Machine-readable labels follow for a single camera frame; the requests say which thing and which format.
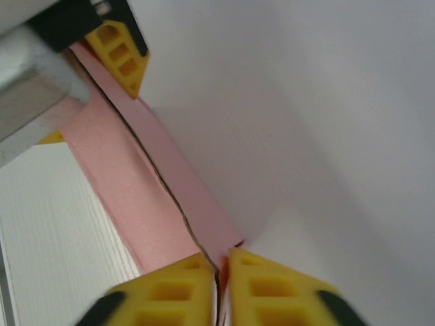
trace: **pink cardboard strip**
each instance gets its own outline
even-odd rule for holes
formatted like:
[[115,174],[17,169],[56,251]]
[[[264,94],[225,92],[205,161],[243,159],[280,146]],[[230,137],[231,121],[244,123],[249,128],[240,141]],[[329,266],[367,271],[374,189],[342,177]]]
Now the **pink cardboard strip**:
[[[240,234],[230,222],[228,216],[211,197],[207,188],[187,163],[155,115],[145,106],[144,102],[140,99],[132,100],[86,48],[80,44],[75,44],[71,48],[95,82],[98,83],[109,100],[116,106],[130,127],[135,131],[141,144],[146,148],[161,175],[181,204],[196,238],[210,257],[217,264],[220,264],[222,258],[227,255],[228,249],[242,241]],[[102,117],[100,115],[101,112],[93,116],[92,122],[83,121],[83,123],[87,124],[89,129],[101,129],[99,120]],[[111,136],[107,136],[110,139],[105,139],[104,144],[102,141],[96,142],[94,140],[94,137],[101,137],[100,134],[102,133],[96,132],[87,141],[83,140],[81,145],[74,146],[72,140],[82,138],[80,130],[83,127],[80,123],[77,123],[75,127],[66,128],[68,129],[68,134],[65,135],[65,138],[74,152],[81,153],[82,166],[92,176],[90,178],[91,184],[98,190],[97,194],[102,198],[102,201],[106,203],[105,205],[111,218],[119,228],[122,237],[129,244],[128,247],[134,253],[134,256],[137,256],[138,260],[141,260],[142,253],[147,252],[147,255],[149,254],[146,249],[143,249],[143,245],[153,245],[155,248],[162,245],[165,248],[165,252],[166,250],[177,251],[179,246],[178,236],[181,231],[174,230],[176,227],[169,224],[175,223],[175,219],[178,219],[178,224],[175,225],[179,225],[180,222],[183,223],[180,214],[178,212],[177,217],[175,217],[175,212],[173,211],[175,205],[172,202],[169,208],[169,203],[167,202],[169,196],[166,193],[162,193],[164,190],[160,185],[158,191],[156,190],[156,176],[149,162],[147,162],[138,148],[135,147],[134,151],[132,151],[131,141],[126,141],[128,137],[125,136],[125,132],[127,132],[125,127],[114,113],[113,115],[116,122],[111,118],[110,124],[107,123],[105,125],[105,130],[110,130]],[[98,154],[101,150],[100,147],[104,147],[113,156],[101,159],[101,156]],[[123,161],[120,161],[118,157],[120,152],[124,152],[126,155]],[[111,173],[118,173],[120,175],[117,177],[119,179],[117,183],[110,181],[113,176],[109,174],[108,169],[104,172],[104,166],[107,164],[106,160],[112,160]],[[134,164],[125,166],[126,161],[131,161],[130,163]],[[120,200],[124,195],[120,195],[117,189],[119,183],[127,183],[123,181],[124,177],[122,176],[127,169],[133,169],[129,172],[132,177],[129,181],[130,183],[134,182],[133,175],[141,175],[143,177],[135,182],[138,185],[137,187],[132,187],[130,194],[126,195],[127,198]],[[103,187],[99,182],[105,178],[109,180],[105,182]],[[158,217],[148,220],[138,217],[126,222],[125,214],[128,214],[127,209],[122,210],[119,206],[125,205],[127,202],[130,205],[129,210],[137,214],[138,210],[143,210],[143,206],[147,206],[140,203],[143,201],[147,201],[147,205],[151,205],[151,202],[162,203],[162,211],[160,211]],[[153,229],[154,231],[152,236],[154,240],[150,244],[145,244],[138,239],[143,236],[138,230],[144,229]]]

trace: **pink paper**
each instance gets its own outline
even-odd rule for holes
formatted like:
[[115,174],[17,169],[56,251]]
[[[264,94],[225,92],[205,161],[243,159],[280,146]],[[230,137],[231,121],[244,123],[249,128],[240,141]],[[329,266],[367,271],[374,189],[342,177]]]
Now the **pink paper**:
[[[242,241],[174,142],[141,100],[132,100],[80,44],[72,47],[95,82],[130,124],[217,263]],[[101,95],[62,134],[143,272],[198,251],[181,213],[149,162]]]

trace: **white panel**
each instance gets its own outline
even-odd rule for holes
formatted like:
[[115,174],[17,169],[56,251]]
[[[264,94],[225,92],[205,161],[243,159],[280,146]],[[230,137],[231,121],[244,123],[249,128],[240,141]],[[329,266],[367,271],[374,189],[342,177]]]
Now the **white panel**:
[[0,223],[17,325],[72,325],[139,271],[65,143],[0,169]]
[[295,219],[374,325],[433,325],[435,2],[160,3],[141,94],[239,228]]

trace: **yellow plastic piece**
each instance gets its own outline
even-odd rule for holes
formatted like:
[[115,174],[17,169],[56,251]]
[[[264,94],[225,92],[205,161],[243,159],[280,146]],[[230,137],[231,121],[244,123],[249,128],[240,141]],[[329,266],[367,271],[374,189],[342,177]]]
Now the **yellow plastic piece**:
[[60,131],[56,130],[52,134],[49,134],[47,137],[43,138],[40,142],[38,142],[38,145],[62,143],[64,141],[65,140]]
[[315,292],[331,285],[254,255],[230,252],[232,326],[338,326]]
[[150,52],[141,56],[127,26],[114,20],[105,20],[85,38],[116,81],[137,98]]
[[125,302],[106,326],[211,326],[212,267],[201,253],[114,287]]

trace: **ribbed white surface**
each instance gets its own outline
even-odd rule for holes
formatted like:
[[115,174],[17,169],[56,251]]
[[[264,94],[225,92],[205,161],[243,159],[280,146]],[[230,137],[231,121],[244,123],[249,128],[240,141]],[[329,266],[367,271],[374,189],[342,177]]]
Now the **ribbed white surface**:
[[139,275],[65,143],[0,169],[0,223],[17,325],[71,325]]

